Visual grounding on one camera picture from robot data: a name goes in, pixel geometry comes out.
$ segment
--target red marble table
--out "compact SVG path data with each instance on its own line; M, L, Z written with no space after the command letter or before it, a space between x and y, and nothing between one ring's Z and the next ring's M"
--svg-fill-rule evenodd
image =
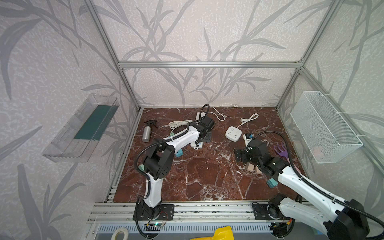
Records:
M256 120L250 121L240 127L243 133L273 130L284 133L283 124L275 108L217 108L228 116L225 121L219 121L213 114L209 114L216 123L212 130L212 142L204 143L203 148L194 150L190 146L183 148L183 155L175 157L172 169L164 178L162 187L163 201L196 201L196 200L269 200L277 193L283 193L291 198L296 193L283 184L275 188L267 186L268 178L264 174L251 173L245 166L235 159L234 149L244 149L242 138L232 142L225 137L225 132L230 126L240 125L241 118L249 118L253 113L258 113ZM144 109L139 127L137 129L131 150L119 182L114 201L134 202L137 195L145 193L145 177L136 172L133 167L134 157L149 143L142 142L145 127L144 121L157 120L159 129L152 127L151 141L154 137L164 138L169 136L169 127L161 127L171 121L194 120L197 108L147 108ZM282 142L280 136L265 134L260 136L267 142L272 156L277 156L272 149L273 145ZM304 173L296 153L290 142L292 156L299 170Z

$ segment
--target transparent container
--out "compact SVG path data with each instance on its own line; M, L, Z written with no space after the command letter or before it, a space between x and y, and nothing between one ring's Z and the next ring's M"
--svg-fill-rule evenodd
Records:
M317 163L338 162L362 146L360 138L319 91L303 92L291 116Z
M53 162L87 162L119 106L117 97L91 93L43 156Z

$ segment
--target wooden block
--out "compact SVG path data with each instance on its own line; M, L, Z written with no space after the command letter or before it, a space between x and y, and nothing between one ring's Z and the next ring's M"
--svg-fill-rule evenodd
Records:
M256 166L256 174L262 174L262 172L260 171L260 169Z
M253 165L252 163L247 162L247 164L245 165L245 169L249 172L253 172L254 168L255 168L255 165Z

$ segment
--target yellow scoop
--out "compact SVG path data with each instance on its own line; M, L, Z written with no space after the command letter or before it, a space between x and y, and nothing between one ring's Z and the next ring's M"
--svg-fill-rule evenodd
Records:
M233 238L232 228L221 227L216 229L213 237L200 237L200 238L191 238L191 240L235 240Z

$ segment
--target purple fork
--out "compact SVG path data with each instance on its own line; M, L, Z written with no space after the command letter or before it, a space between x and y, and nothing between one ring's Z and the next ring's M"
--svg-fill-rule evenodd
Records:
M288 152L287 150L284 148L283 146L283 143L281 143L281 147L279 144L277 144L276 146L273 146L273 149L276 151L277 154L279 154L280 156L282 157L285 157L286 159L288 158Z

